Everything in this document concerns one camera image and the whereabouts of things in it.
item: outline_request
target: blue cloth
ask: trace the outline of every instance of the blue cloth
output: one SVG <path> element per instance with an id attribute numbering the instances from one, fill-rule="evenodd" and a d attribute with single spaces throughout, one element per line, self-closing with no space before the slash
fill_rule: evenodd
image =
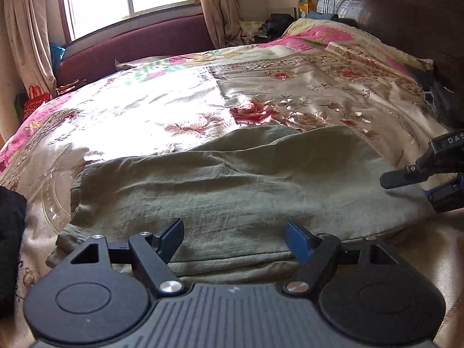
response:
<path id="1" fill-rule="evenodd" d="M 52 55 L 52 69 L 54 74 L 56 74 L 56 70 L 63 59 L 65 51 L 65 48 L 50 43 L 50 54 Z"/>
<path id="2" fill-rule="evenodd" d="M 338 22 L 338 14 L 322 14 L 318 13 L 317 11 L 309 11 L 306 15 L 306 18 L 310 19 L 326 19 L 328 21 L 336 21 Z"/>

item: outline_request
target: circular pad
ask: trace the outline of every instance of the circular pad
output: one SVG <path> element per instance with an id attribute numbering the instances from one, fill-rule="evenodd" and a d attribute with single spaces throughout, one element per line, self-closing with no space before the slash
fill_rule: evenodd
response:
<path id="1" fill-rule="evenodd" d="M 411 305 L 411 296 L 402 288 L 389 283 L 366 285 L 358 294 L 366 309 L 379 314 L 396 314 Z"/>
<path id="2" fill-rule="evenodd" d="M 401 265 L 370 265 L 333 279 L 319 295 L 323 316 L 352 339 L 406 345 L 433 339 L 444 316 L 440 291 Z"/>
<path id="3" fill-rule="evenodd" d="M 93 282 L 70 285 L 62 289 L 56 298 L 61 309 L 73 314 L 90 314 L 98 311 L 108 305 L 110 299 L 110 290 Z"/>
<path id="4" fill-rule="evenodd" d="M 149 307 L 147 290 L 136 279 L 92 264 L 57 266 L 24 302 L 36 337 L 59 345 L 95 344 L 133 328 Z"/>

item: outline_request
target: ribbed black surface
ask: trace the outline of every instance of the ribbed black surface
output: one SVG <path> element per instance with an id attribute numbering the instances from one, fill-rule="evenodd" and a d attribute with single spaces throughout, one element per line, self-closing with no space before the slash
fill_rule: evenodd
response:
<path id="1" fill-rule="evenodd" d="M 361 348 L 321 319 L 306 300 L 272 284 L 195 285 L 159 301 L 145 324 L 108 348 Z M 52 346 L 37 342 L 35 348 Z M 415 348 L 436 348 L 424 342 Z"/>

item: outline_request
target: window sill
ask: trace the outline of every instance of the window sill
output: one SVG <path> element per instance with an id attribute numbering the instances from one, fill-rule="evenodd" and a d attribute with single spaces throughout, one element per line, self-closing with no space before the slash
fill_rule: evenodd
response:
<path id="1" fill-rule="evenodd" d="M 203 10 L 201 9 L 201 4 L 194 3 L 155 10 L 149 13 L 141 14 L 140 16 L 126 18 L 123 21 L 103 27 L 102 29 L 91 32 L 90 34 L 87 34 L 66 44 L 66 46 L 64 46 L 66 48 L 66 52 L 64 52 L 63 59 L 73 56 L 80 51 L 83 51 L 103 41 L 117 37 L 121 34 L 141 29 L 156 23 L 169 21 L 171 19 L 195 16 L 197 14 L 201 14 L 202 12 Z"/>

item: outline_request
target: satin bedspread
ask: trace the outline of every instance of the satin bedspread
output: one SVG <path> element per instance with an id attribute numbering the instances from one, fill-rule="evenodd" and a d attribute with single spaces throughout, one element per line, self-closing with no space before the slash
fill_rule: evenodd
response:
<path id="1" fill-rule="evenodd" d="M 0 185 L 28 200 L 16 314 L 2 321 L 0 346 L 33 342 L 22 300 L 50 270 L 45 260 L 69 222 L 70 189 L 85 163 L 185 151 L 238 128 L 282 124 L 302 131 L 347 125 L 402 167 L 447 132 L 405 64 L 430 67 L 360 30 L 300 19 L 273 43 L 140 64 L 38 108 L 0 152 Z M 439 216 L 393 242 L 445 294 L 436 342 L 447 347 L 463 341 L 460 219 L 459 211 Z"/>

